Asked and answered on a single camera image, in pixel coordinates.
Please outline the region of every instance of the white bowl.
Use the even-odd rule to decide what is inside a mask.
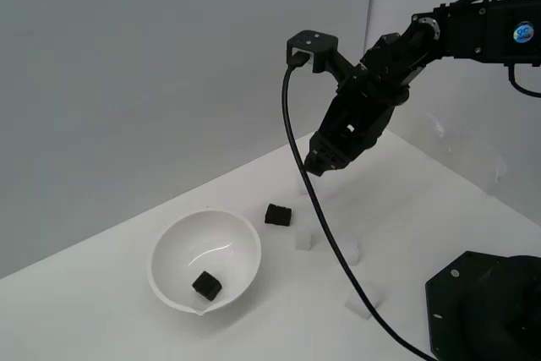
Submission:
[[[160,236],[150,255],[148,279],[164,304],[203,315],[238,298],[255,278],[260,261],[260,237],[248,220],[227,211],[198,211]],[[203,271],[221,283],[213,301],[192,288]]]

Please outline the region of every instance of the white wall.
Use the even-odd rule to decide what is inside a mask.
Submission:
[[[286,143],[286,40],[369,0],[0,0],[0,277]],[[292,82],[298,135],[335,86]]]
[[[412,14],[453,1],[373,0],[367,46],[382,34],[403,32]],[[539,69],[517,71],[524,85],[541,91]],[[426,113],[440,122],[443,140],[434,139]],[[391,129],[541,224],[540,120],[541,101],[513,90],[505,68],[446,59],[412,82],[411,98],[396,109]],[[494,167],[506,175],[490,187]]]

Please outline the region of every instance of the black foam cube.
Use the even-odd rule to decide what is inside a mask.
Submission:
[[[207,271],[203,271],[201,275],[192,284],[195,291],[212,301],[216,298],[216,295],[221,291],[221,283],[214,278]]]
[[[291,224],[292,210],[288,207],[281,207],[270,204],[265,214],[265,223],[276,224],[277,226],[289,226]]]

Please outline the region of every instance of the table surface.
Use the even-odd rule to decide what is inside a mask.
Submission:
[[[299,141],[306,150],[308,139]],[[357,238],[354,272],[381,289],[381,314],[429,350],[424,283],[466,250],[541,256],[541,228],[388,132],[346,170],[316,183],[335,234]],[[18,360],[414,360],[374,319],[344,307],[351,287],[323,233],[309,252],[263,223],[270,203],[315,225],[288,147],[0,280],[0,357]],[[230,307],[199,317],[150,290],[160,231],[207,206],[246,216],[260,272]]]

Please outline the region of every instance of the blue logo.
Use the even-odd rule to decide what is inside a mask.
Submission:
[[[524,43],[533,39],[533,25],[529,21],[522,21],[515,28],[513,38],[516,42]]]

